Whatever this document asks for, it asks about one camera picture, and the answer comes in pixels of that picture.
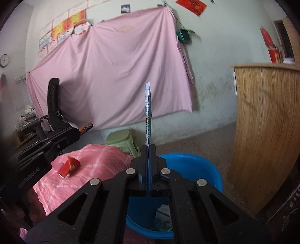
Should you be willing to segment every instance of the red diamond paper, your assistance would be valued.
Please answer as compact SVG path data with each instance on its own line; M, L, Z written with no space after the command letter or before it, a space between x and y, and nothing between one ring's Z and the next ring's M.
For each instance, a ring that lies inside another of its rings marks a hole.
M200 14L206 9L207 5L199 0L177 0L176 3L185 7L189 11L192 11L195 15L200 16Z

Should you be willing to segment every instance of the photo on wall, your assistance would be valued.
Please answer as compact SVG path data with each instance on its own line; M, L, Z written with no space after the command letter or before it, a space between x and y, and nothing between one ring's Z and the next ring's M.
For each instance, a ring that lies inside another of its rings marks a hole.
M130 4L121 5L121 14L130 13Z

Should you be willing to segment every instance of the crushed red cup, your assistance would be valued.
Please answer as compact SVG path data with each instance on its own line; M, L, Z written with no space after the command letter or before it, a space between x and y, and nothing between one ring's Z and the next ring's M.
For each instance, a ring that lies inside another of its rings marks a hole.
M61 167L61 169L59 171L59 175L62 178L70 176L71 172L74 171L75 169L77 169L79 166L80 166L80 162L77 159L75 159L71 156L68 156L68 160Z

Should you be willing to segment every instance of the cabinet top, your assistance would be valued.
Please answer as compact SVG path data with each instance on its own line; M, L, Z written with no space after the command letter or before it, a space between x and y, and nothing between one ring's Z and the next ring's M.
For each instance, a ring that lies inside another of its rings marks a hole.
M290 69L290 70L300 71L300 65L281 64L281 63L237 63L237 64L231 64L229 66L233 68L261 67L261 68L278 68L278 69Z

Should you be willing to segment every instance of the pink sheet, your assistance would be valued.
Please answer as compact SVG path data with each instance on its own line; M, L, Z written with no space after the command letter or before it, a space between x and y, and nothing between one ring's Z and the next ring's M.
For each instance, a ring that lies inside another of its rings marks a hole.
M68 156L77 159L81 166L74 175L63 179L55 172L60 163L65 163ZM117 173L129 168L132 157L127 156L116 147L104 145L87 145L82 149L57 157L51 164L53 168L33 187L49 215L78 189L92 178L107 180ZM22 229L21 237L27 231ZM155 240L143 237L125 227L124 244L155 244Z
M27 85L41 117L48 114L48 82L58 77L63 115L78 127L142 121L148 81L153 117L191 112L193 82L183 51L170 8L141 10L71 35L27 73Z

